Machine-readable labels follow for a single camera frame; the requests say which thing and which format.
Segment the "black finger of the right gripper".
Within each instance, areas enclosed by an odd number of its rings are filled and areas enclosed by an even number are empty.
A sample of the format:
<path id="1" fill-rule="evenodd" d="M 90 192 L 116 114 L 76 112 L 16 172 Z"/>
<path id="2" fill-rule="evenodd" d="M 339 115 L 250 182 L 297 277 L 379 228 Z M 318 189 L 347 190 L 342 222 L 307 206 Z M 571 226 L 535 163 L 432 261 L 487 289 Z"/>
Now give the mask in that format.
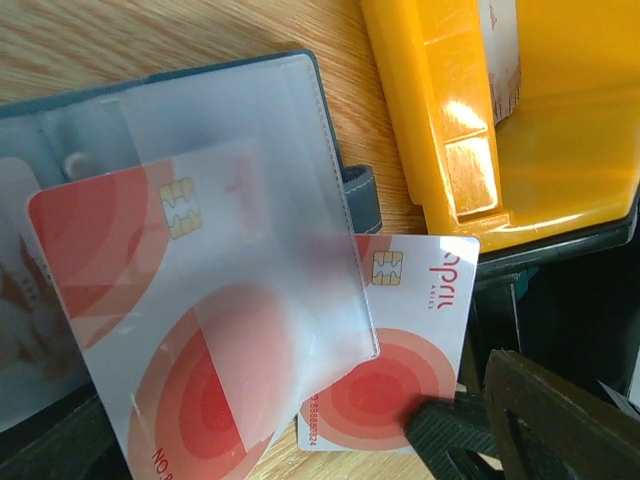
<path id="1" fill-rule="evenodd" d="M 498 451 L 484 398 L 458 392 L 452 401 L 429 399 L 408 418 L 404 436 L 436 479 L 501 479 L 486 457 Z"/>

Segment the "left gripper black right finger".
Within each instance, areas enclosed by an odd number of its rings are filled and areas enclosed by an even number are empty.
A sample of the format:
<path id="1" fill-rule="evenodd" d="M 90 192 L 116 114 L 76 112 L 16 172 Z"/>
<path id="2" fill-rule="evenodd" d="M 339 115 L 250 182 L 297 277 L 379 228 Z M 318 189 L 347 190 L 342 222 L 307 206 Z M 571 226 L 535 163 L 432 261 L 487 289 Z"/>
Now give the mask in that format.
<path id="1" fill-rule="evenodd" d="M 521 354 L 491 352 L 484 394 L 506 478 L 639 477 L 639 422 Z"/>

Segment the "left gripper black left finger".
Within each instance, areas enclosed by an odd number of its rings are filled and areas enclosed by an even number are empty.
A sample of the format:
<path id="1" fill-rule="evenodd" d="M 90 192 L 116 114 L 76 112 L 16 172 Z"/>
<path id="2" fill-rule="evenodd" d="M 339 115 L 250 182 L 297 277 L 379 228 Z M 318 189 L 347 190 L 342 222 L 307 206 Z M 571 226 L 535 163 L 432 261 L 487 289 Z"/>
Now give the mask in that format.
<path id="1" fill-rule="evenodd" d="M 128 479 L 95 392 L 73 392 L 1 433 L 3 479 Z"/>

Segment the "white pink blossom card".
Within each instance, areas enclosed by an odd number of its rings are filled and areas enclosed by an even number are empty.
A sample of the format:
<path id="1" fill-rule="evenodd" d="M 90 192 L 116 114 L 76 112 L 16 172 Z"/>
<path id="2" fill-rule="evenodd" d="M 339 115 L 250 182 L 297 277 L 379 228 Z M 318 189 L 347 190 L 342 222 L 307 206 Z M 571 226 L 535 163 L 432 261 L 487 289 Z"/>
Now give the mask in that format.
<path id="1" fill-rule="evenodd" d="M 27 218 L 39 190 L 25 161 L 1 159 L 1 367 L 24 363 L 62 381 L 79 375 L 82 361 Z"/>

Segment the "red circle april card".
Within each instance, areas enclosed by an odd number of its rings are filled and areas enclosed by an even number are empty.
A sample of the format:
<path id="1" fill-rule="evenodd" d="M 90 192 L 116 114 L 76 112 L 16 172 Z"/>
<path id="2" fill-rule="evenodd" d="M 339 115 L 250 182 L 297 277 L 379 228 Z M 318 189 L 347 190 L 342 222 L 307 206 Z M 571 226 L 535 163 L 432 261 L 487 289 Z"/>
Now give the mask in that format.
<path id="1" fill-rule="evenodd" d="M 407 452 L 409 415 L 455 395 L 480 244 L 403 234 L 360 234 L 357 243 L 380 354 L 304 403 L 298 446 Z"/>

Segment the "teal card holder wallet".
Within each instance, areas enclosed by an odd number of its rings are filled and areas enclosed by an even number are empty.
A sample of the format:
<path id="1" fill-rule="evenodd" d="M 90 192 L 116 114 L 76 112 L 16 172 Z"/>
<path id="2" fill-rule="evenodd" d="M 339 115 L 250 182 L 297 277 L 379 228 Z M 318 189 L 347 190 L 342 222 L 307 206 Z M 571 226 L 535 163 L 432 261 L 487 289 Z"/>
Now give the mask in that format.
<path id="1" fill-rule="evenodd" d="M 115 430 L 252 446 L 376 357 L 340 158 L 307 51 L 1 108 L 1 394 L 94 382 Z"/>

